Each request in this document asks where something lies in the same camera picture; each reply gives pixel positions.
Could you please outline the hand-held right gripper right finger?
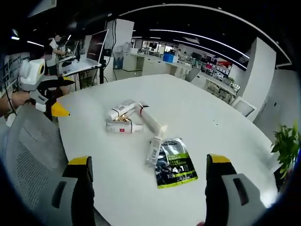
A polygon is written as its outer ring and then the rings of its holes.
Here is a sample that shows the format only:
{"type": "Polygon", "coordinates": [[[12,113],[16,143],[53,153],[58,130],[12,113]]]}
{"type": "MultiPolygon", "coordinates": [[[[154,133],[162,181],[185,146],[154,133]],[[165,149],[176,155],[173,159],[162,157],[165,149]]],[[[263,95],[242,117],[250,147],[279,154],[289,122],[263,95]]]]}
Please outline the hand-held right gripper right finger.
{"type": "Polygon", "coordinates": [[[250,226],[270,208],[278,192],[260,192],[231,161],[210,153],[206,156],[206,226],[250,226]]]}

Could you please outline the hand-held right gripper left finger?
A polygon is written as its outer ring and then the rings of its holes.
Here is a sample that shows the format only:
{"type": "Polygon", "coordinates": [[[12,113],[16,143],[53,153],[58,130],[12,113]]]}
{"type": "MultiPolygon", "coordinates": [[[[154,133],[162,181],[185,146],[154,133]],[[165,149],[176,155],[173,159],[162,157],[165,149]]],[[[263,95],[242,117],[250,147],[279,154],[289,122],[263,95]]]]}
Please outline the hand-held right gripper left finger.
{"type": "Polygon", "coordinates": [[[43,226],[93,226],[94,196],[92,157],[74,158],[51,175],[33,214],[43,226]]]}

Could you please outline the person's left hand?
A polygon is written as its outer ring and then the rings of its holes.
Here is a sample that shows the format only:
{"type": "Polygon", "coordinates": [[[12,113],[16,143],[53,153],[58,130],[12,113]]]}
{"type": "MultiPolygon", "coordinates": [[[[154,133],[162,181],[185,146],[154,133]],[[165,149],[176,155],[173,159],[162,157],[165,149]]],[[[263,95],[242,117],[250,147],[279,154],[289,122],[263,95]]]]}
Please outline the person's left hand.
{"type": "Polygon", "coordinates": [[[13,109],[17,109],[19,106],[24,105],[30,100],[30,93],[27,91],[13,92],[10,96],[10,101],[13,109]]]}

